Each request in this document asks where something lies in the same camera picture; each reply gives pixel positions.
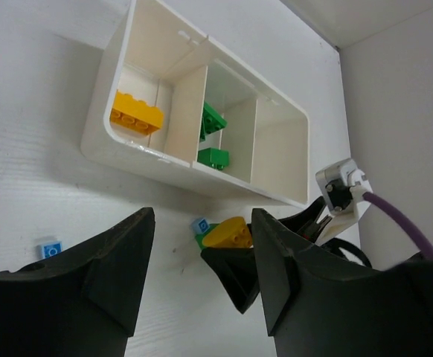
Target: green lego brick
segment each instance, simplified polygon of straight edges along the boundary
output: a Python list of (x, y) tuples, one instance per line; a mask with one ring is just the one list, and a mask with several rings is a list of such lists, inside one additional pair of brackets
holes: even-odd
[(208, 229), (208, 231), (206, 231), (204, 234), (196, 234), (196, 235), (195, 235), (195, 240), (196, 240), (197, 243), (199, 243), (199, 247), (200, 247), (200, 249), (203, 250), (203, 249), (207, 248), (207, 247), (205, 247), (205, 246), (202, 244), (203, 238), (205, 238), (205, 236), (206, 236), (207, 234), (209, 234), (210, 232), (212, 232), (212, 230), (213, 230), (216, 226), (218, 226), (218, 223), (211, 223), (211, 224), (210, 224), (210, 228)]
[(210, 106), (210, 104), (205, 102), (203, 103), (202, 124), (201, 129), (203, 129), (204, 134), (209, 135), (213, 132), (224, 129), (228, 123)]
[(230, 164), (230, 153), (226, 150), (209, 147), (199, 151), (197, 161), (221, 171)]

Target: yellow lego brick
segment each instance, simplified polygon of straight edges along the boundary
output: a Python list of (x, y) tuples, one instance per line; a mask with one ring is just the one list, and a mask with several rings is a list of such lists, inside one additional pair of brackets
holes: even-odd
[(110, 121), (147, 136), (162, 128), (164, 113), (156, 106), (148, 106), (143, 100), (135, 100), (132, 95), (118, 91)]
[(249, 248), (253, 238), (243, 217), (233, 217), (221, 222), (202, 241), (205, 247)]

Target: shelf compartment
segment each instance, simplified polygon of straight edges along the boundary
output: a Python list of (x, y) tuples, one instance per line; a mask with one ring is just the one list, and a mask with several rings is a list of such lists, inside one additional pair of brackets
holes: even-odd
[[(206, 196), (305, 205), (309, 126), (304, 112), (161, 1), (130, 4), (103, 53), (83, 154)], [(160, 108), (162, 128), (141, 137), (111, 124), (117, 90)], [(228, 125), (200, 142), (204, 102)], [(207, 147), (230, 152), (222, 172), (197, 162), (198, 151)]]

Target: blue lego tile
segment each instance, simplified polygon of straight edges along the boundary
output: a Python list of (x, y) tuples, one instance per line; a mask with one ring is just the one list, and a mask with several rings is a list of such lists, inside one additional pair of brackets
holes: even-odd
[(210, 225), (208, 224), (205, 218), (197, 218), (192, 223), (192, 229), (195, 234), (204, 234), (206, 231), (210, 229)]
[(46, 259), (62, 252), (61, 242), (41, 244), (41, 258)]

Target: white wall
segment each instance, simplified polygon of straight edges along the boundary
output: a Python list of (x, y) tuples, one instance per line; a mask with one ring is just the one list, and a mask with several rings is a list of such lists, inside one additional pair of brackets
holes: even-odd
[[(339, 55), (278, 0), (168, 3), (308, 112), (314, 199), (315, 171), (350, 155)], [(126, 355), (275, 356), (261, 301), (238, 313), (199, 258), (189, 224), (213, 204), (90, 162), (79, 150), (102, 48), (128, 4), (0, 1), (0, 271), (37, 260), (41, 239), (70, 247), (153, 206), (155, 242)], [(210, 218), (235, 212), (250, 210)], [(358, 231), (345, 237), (357, 242)]]
[(433, 7), (433, 0), (281, 0), (318, 33), (346, 48)]
[[(344, 49), (341, 63), (353, 157), (433, 242), (433, 9)], [(359, 227), (378, 268), (417, 251), (376, 208)]]

